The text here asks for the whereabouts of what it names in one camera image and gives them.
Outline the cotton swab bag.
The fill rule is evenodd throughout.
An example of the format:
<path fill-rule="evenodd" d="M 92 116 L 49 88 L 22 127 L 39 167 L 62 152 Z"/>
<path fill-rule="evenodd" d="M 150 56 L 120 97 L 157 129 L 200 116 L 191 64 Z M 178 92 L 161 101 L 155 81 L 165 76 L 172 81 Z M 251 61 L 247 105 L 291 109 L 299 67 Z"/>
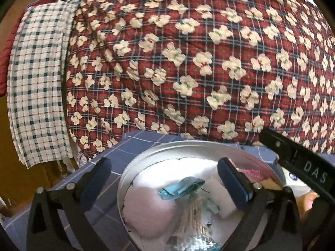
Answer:
<path fill-rule="evenodd" d="M 219 207 L 210 192 L 200 188 L 175 200 L 180 207 L 165 250 L 220 250 L 222 245 L 212 236 L 212 215 Z"/>

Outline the white green checked cloth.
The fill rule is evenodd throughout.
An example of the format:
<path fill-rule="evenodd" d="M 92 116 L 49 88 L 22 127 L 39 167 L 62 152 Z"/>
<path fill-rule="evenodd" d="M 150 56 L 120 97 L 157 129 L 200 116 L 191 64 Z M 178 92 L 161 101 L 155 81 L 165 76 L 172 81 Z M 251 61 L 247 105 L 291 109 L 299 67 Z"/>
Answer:
<path fill-rule="evenodd" d="M 77 2 L 29 7 L 19 23 L 7 73 L 14 147 L 26 168 L 73 156 L 62 83 Z"/>

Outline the round metal basin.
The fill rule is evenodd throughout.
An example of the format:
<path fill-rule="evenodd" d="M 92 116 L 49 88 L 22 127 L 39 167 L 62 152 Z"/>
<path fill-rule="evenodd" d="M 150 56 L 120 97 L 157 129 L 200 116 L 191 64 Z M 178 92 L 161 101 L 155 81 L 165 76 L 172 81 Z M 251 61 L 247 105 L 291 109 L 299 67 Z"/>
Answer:
<path fill-rule="evenodd" d="M 178 141 L 135 157 L 121 175 L 117 207 L 137 250 L 218 250 L 238 226 L 247 196 L 222 180 L 218 161 L 229 160 L 250 180 L 271 189 L 286 183 L 275 153 L 255 147 Z"/>

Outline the teal folded cloth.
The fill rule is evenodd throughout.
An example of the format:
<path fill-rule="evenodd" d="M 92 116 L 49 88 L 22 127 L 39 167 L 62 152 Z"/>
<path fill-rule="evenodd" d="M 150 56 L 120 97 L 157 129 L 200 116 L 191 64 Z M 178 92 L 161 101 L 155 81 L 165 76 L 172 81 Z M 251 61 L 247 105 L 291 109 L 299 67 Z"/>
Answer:
<path fill-rule="evenodd" d="M 158 191 L 163 200 L 177 200 L 188 194 L 196 192 L 204 185 L 205 181 L 201 178 L 185 177 L 175 184 L 166 186 Z"/>

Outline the blue white tissue pack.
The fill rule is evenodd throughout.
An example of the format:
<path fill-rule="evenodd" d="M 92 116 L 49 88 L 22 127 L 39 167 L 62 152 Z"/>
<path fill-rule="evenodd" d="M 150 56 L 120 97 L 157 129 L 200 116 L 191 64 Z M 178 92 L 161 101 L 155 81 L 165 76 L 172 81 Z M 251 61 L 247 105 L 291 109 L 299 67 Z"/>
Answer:
<path fill-rule="evenodd" d="M 309 188 L 307 184 L 302 182 L 297 176 L 293 173 L 289 172 L 286 169 L 283 169 L 283 173 L 285 176 L 286 184 L 290 187 L 301 187 L 301 188 Z"/>

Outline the yellow sponge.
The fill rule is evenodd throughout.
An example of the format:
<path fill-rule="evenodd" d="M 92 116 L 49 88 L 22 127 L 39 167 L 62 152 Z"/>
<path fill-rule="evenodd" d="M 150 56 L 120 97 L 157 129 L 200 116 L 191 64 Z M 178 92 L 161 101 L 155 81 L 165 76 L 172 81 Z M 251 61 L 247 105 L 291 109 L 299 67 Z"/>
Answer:
<path fill-rule="evenodd" d="M 282 187 L 274 182 L 271 178 L 262 180 L 260 183 L 267 190 L 282 190 Z"/>

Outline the red plaid bear blanket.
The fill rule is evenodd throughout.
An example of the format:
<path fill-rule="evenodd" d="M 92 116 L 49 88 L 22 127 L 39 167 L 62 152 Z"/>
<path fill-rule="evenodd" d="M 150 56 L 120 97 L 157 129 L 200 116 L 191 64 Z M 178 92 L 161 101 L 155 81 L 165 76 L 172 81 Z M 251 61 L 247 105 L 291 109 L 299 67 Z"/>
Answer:
<path fill-rule="evenodd" d="M 334 153 L 334 33 L 306 0 L 80 0 L 66 77 L 87 158 L 135 130 Z"/>

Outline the red quilted cloth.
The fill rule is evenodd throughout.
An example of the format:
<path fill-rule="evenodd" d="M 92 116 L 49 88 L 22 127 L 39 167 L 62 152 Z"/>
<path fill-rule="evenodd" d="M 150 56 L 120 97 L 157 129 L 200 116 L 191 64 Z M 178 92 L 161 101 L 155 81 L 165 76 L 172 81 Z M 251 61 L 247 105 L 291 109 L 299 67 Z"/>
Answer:
<path fill-rule="evenodd" d="M 1 21 L 1 97 L 6 95 L 10 53 L 18 26 L 21 23 L 26 9 L 31 6 L 52 2 L 54 2 L 54 0 L 16 0 Z"/>

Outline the white pink knitted towel roll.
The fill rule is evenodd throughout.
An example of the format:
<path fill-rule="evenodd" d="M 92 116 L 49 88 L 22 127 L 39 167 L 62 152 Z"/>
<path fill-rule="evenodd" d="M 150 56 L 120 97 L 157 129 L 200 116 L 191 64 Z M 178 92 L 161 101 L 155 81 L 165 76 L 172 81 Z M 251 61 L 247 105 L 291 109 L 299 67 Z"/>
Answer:
<path fill-rule="evenodd" d="M 269 176 L 262 174 L 260 170 L 241 169 L 241 168 L 238 168 L 231 159 L 229 159 L 229 161 L 235 167 L 235 169 L 237 169 L 238 172 L 243 173 L 252 183 L 261 182 L 263 180 L 269 179 Z"/>

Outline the round orange tin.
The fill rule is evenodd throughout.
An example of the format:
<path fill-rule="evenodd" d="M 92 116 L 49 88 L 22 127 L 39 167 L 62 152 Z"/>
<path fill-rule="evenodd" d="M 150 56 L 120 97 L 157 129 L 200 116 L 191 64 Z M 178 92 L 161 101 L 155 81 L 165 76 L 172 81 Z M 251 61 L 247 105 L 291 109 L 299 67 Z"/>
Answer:
<path fill-rule="evenodd" d="M 306 213 L 312 208 L 314 200 L 318 197 L 319 195 L 316 192 L 309 192 L 296 199 L 301 220 L 304 219 Z"/>

